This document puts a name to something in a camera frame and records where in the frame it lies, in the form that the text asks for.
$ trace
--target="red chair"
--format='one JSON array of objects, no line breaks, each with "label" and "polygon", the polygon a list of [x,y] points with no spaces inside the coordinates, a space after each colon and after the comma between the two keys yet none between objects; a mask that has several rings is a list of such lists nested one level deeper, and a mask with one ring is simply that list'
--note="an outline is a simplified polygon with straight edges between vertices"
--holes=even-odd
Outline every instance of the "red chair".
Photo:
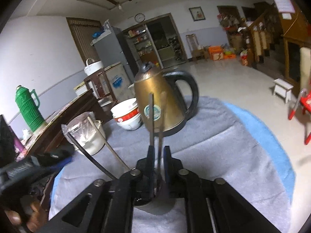
[{"label": "red chair", "polygon": [[[306,113],[306,110],[311,113],[311,91],[309,92],[309,94],[307,94],[307,89],[302,89],[298,95],[297,101],[295,103],[295,106],[293,108],[293,110],[290,112],[290,115],[288,116],[289,120],[292,120],[293,116],[295,115],[295,112],[298,108],[299,103],[301,103],[301,105],[303,106],[302,109],[302,114]],[[310,134],[307,136],[307,138],[304,141],[304,144],[307,145],[309,144],[311,140],[311,132]]]}]

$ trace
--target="gold kettle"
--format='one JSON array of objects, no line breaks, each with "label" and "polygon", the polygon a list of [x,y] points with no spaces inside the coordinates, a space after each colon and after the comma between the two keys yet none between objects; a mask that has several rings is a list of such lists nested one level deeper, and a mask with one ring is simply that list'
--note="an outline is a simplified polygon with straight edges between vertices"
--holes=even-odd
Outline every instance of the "gold kettle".
[{"label": "gold kettle", "polygon": [[[177,80],[186,81],[192,91],[192,102],[187,108],[184,98],[176,85]],[[138,109],[146,128],[151,131],[149,119],[149,94],[153,94],[154,132],[157,135],[160,126],[161,93],[166,92],[167,102],[164,120],[164,136],[170,136],[180,131],[196,111],[199,100],[197,83],[191,74],[185,71],[171,70],[162,72],[153,63],[144,63],[135,76],[135,96]]]}]

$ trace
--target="thermos handle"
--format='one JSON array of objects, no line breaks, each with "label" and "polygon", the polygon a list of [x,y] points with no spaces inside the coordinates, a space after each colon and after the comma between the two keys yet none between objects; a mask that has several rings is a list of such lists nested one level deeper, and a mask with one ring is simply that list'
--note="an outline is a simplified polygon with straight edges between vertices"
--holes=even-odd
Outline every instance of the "thermos handle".
[{"label": "thermos handle", "polygon": [[40,107],[40,100],[39,100],[39,97],[37,96],[37,93],[36,93],[36,91],[35,91],[34,89],[30,92],[30,96],[31,96],[32,94],[35,95],[36,100],[38,101],[38,105],[36,105],[36,107],[39,108],[39,107]]},{"label": "thermos handle", "polygon": [[[197,83],[195,79],[192,77],[190,73],[185,72],[185,71],[168,71],[163,74],[163,77],[167,80],[167,82],[173,88],[177,99],[180,101],[180,103],[183,106],[183,109],[185,111],[185,118],[189,120],[195,114],[197,103],[199,101],[199,89],[197,87]],[[189,108],[187,108],[183,95],[181,94],[178,86],[176,85],[176,81],[178,80],[183,80],[187,82],[192,91],[192,101],[191,101]]]}]

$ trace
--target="gray towel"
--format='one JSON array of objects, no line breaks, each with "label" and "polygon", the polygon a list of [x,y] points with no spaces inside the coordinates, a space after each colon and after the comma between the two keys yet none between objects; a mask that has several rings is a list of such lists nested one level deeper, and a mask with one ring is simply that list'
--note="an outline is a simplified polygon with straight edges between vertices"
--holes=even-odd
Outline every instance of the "gray towel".
[{"label": "gray towel", "polygon": [[[111,120],[104,130],[110,145],[130,168],[146,157],[149,133],[144,125],[126,131]],[[184,168],[199,177],[224,178],[281,232],[288,232],[290,201],[271,158],[221,101],[200,97],[197,114],[180,132],[165,137],[164,145],[170,146],[172,156],[180,159]],[[124,172],[106,147],[94,158],[116,177]],[[49,218],[97,178],[110,180],[85,156],[76,153],[60,177]],[[186,233],[183,201],[178,200],[172,211],[163,216],[134,209],[132,232]]]}]

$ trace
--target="human hand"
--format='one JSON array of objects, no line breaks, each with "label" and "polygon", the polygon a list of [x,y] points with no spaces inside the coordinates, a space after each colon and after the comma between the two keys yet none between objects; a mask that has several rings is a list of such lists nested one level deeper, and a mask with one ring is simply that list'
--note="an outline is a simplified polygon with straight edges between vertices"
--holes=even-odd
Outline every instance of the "human hand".
[{"label": "human hand", "polygon": [[[48,221],[48,217],[46,212],[40,207],[40,203],[38,201],[32,202],[30,204],[30,207],[32,208],[33,213],[28,222],[26,223],[26,226],[31,232],[35,232]],[[7,214],[7,217],[12,225],[21,225],[21,217],[17,212],[12,210],[6,210],[5,213]]]}]

